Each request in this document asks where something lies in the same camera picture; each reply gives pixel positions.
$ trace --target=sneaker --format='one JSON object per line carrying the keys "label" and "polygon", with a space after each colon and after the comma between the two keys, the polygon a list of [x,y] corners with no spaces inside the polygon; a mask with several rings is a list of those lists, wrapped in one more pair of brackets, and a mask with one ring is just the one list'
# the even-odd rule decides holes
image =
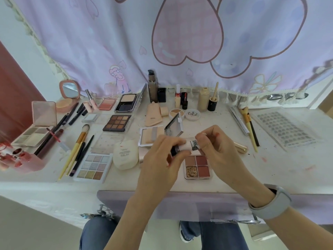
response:
{"label": "sneaker", "polygon": [[181,237],[181,241],[185,243],[189,243],[192,239],[186,239],[183,232],[181,231],[181,223],[179,222],[179,235]]}

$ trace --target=person's right hand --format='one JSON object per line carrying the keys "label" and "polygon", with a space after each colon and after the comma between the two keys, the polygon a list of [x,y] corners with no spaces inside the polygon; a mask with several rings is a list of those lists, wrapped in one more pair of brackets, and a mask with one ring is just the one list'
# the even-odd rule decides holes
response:
{"label": "person's right hand", "polygon": [[247,171],[233,141],[219,126],[213,125],[198,133],[195,138],[215,174],[226,184],[235,184],[242,172]]}

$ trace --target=hand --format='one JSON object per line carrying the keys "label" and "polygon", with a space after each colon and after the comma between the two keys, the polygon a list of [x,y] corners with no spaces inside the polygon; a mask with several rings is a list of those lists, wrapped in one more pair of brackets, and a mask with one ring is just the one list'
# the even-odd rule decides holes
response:
{"label": "hand", "polygon": [[156,208],[174,185],[181,163],[191,152],[181,151],[171,158],[170,151],[172,146],[185,143],[182,138],[160,135],[145,155],[135,194],[146,205]]}
{"label": "hand", "polygon": [[241,173],[247,171],[233,141],[219,126],[213,125],[198,133],[195,138],[202,155],[207,157],[215,174],[226,184],[238,181]]}

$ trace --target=watch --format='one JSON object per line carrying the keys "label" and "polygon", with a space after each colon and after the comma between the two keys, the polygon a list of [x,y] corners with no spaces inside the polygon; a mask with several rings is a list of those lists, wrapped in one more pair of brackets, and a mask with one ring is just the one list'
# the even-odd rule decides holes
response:
{"label": "watch", "polygon": [[275,193],[274,199],[267,205],[255,208],[249,203],[250,210],[254,215],[261,219],[272,219],[281,215],[290,205],[291,197],[285,189],[271,184],[264,184],[273,193]]}

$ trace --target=floor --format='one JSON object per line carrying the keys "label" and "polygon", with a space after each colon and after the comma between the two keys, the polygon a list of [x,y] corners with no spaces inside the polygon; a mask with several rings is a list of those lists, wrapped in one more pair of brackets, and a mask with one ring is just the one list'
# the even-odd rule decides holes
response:
{"label": "floor", "polygon": [[[26,206],[0,197],[0,244],[2,250],[76,250],[81,229]],[[278,239],[253,242],[247,225],[240,225],[249,250],[286,250]],[[200,250],[201,240],[183,243],[178,221],[152,220],[144,233],[140,250]]]}

